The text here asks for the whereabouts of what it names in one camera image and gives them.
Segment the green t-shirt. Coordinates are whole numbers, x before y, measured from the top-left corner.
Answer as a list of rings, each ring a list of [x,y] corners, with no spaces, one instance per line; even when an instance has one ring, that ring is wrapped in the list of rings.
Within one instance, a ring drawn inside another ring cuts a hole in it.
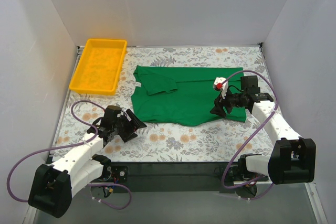
[[[240,88],[241,68],[144,67],[133,75],[137,87],[131,97],[134,114],[148,123],[198,126],[221,119],[211,114],[219,92],[217,77],[230,77],[228,84]]]

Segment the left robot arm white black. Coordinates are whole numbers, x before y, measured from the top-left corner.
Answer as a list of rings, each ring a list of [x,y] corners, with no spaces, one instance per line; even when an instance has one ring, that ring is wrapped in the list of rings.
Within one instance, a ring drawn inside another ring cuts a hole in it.
[[[127,181],[128,168],[115,165],[101,151],[115,136],[124,142],[136,138],[136,131],[145,128],[134,113],[109,105],[104,115],[86,131],[82,144],[72,148],[50,165],[40,165],[34,176],[28,204],[56,218],[68,210],[72,198],[91,182],[96,181],[109,197],[117,186]]]

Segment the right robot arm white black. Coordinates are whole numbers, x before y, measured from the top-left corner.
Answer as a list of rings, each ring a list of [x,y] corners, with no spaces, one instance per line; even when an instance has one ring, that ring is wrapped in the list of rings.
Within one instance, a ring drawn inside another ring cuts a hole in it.
[[[272,153],[241,155],[237,173],[242,180],[255,175],[267,176],[276,184],[309,183],[314,179],[316,144],[292,129],[276,111],[276,104],[268,93],[262,93],[257,76],[241,77],[241,90],[232,93],[225,78],[217,77],[213,87],[220,94],[211,113],[226,117],[234,108],[248,110],[265,129],[273,144]]]

